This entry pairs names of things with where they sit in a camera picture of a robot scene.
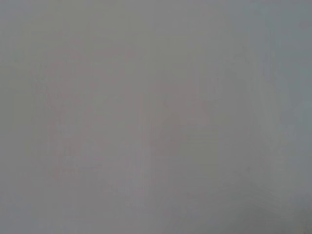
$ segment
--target gray wall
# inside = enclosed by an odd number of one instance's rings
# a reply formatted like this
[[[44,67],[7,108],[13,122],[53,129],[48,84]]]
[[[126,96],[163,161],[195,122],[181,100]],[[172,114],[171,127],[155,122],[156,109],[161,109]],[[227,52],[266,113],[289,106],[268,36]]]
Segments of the gray wall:
[[[309,11],[2,1],[0,232],[290,231],[312,193]]]

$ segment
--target gray background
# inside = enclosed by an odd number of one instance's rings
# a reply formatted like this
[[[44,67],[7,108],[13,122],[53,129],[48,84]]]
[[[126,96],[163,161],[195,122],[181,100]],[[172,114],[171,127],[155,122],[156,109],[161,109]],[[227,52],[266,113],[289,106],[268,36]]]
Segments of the gray background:
[[[0,233],[294,233],[311,10],[1,1]]]

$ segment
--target plain surface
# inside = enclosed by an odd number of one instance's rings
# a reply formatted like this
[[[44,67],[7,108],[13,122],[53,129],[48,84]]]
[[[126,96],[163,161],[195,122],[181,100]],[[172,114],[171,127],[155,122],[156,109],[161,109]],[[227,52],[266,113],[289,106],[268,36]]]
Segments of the plain surface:
[[[301,225],[291,213],[312,192],[309,12],[290,1],[2,1],[0,232]]]

